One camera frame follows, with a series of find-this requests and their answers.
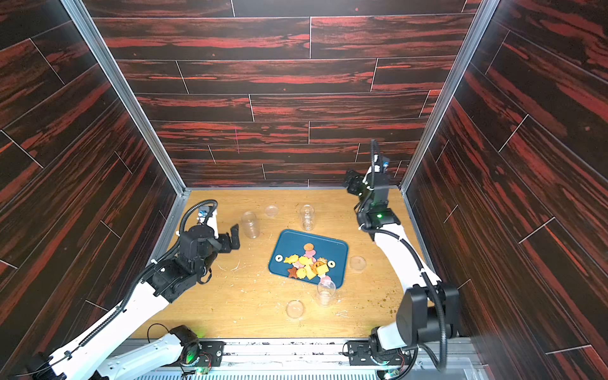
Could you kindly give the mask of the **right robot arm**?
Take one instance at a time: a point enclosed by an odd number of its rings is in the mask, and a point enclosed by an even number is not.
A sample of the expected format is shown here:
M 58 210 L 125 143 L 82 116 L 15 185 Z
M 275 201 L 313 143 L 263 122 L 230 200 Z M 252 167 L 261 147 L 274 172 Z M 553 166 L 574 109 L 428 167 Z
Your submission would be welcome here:
M 400 358 L 402 367 L 384 379 L 402 379 L 413 370 L 419 352 L 425 352 L 439 372 L 447 368 L 448 341 L 458 333 L 460 297 L 456 286 L 440 279 L 421 259 L 397 215 L 388 194 L 390 160 L 378 142 L 370 143 L 370 166 L 365 174 L 349 170 L 343 186 L 358 197 L 354 207 L 359 230 L 385 254 L 403 289 L 393 322 L 372 329 L 370 359 L 380 366 Z

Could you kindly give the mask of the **clear jar with cookies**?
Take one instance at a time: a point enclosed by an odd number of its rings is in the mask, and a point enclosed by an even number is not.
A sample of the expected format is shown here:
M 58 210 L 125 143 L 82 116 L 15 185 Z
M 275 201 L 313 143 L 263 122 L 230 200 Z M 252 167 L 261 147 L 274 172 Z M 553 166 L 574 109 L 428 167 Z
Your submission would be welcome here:
M 312 231 L 315 227 L 315 210 L 310 204 L 304 204 L 299 211 L 302 229 Z

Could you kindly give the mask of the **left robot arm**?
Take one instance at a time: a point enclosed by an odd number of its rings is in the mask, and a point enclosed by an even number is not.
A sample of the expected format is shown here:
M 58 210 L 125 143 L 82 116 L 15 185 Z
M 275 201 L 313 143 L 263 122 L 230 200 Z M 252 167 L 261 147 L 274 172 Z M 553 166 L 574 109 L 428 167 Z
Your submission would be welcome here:
M 48 356 L 39 353 L 17 379 L 135 379 L 157 368 L 194 367 L 203 353 L 199 337 L 187 326 L 119 356 L 114 351 L 144 322 L 186 291 L 212 278 L 220 253 L 240 247 L 239 226 L 220 234 L 218 203 L 206 199 L 188 209 L 178 239 L 166 253 L 137 275 L 123 300 L 101 320 Z

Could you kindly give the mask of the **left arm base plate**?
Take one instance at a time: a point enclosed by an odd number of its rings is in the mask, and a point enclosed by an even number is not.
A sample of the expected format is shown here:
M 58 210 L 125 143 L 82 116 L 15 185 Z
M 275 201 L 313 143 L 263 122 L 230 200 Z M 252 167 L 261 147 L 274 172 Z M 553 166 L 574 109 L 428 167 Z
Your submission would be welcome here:
M 200 340 L 198 348 L 186 348 L 176 361 L 166 367 L 220 367 L 226 342 L 221 340 Z

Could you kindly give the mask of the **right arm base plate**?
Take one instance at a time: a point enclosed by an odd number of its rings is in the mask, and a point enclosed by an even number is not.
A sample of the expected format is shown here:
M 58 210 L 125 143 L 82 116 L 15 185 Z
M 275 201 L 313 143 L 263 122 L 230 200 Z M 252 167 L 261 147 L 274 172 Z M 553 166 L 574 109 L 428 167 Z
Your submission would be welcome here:
M 347 340 L 342 348 L 351 366 L 406 367 L 412 356 L 400 348 L 386 350 L 370 340 Z

